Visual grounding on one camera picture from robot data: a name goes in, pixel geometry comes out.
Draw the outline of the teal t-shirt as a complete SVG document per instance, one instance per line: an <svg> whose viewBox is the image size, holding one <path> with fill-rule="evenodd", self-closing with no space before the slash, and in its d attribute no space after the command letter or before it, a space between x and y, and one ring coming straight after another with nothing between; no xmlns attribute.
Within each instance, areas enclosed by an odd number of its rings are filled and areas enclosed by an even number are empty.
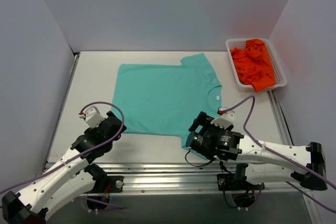
<svg viewBox="0 0 336 224"><path fill-rule="evenodd" d="M217 116L222 85L204 53L178 66L122 64L112 103L124 114L128 134L179 136L186 147L189 128L200 112Z"/></svg>

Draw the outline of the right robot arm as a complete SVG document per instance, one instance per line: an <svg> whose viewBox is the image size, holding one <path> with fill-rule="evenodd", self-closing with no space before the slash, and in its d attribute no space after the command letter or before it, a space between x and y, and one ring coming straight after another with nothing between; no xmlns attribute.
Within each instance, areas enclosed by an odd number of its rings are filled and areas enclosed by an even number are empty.
<svg viewBox="0 0 336 224"><path fill-rule="evenodd" d="M189 128L186 147L214 161L236 161L233 182L244 189L265 182L292 182L309 190L324 191L325 161L322 147L311 142L292 146L253 140L233 131L235 114L218 110L213 118L200 112Z"/></svg>

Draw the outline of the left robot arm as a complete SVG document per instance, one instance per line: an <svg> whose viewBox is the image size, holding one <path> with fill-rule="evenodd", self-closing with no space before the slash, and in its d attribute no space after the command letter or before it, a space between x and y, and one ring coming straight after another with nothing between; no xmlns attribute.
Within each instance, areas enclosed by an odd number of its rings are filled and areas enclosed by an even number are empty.
<svg viewBox="0 0 336 224"><path fill-rule="evenodd" d="M58 209L84 193L102 193L86 201L90 209L104 209L109 193L120 193L123 177L110 177L95 159L112 149L126 126L111 111L104 118L95 107L80 115L88 128L40 178L18 192L2 198L3 219L7 223L45 223Z"/></svg>

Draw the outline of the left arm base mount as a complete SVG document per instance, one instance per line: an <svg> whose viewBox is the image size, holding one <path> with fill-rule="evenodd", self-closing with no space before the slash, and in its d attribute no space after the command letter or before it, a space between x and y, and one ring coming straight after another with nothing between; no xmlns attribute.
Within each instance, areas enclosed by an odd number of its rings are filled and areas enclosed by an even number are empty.
<svg viewBox="0 0 336 224"><path fill-rule="evenodd" d="M106 176L98 179L93 186L93 189L88 191L88 198L97 201L102 201L106 204L110 204L111 194L123 192L123 180L124 177L120 175ZM91 210L105 210L105 209L121 209L117 206L108 206L102 203L98 203L92 200L86 200L87 207Z"/></svg>

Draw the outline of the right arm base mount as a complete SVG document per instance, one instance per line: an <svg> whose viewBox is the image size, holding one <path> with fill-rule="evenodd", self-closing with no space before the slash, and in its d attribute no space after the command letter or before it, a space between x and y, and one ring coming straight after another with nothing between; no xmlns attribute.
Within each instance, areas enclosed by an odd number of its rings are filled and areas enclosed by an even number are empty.
<svg viewBox="0 0 336 224"><path fill-rule="evenodd" d="M264 183L253 185L246 179L235 179L234 174L217 174L218 190L223 193L224 202L231 209L247 211L261 192L265 189Z"/></svg>

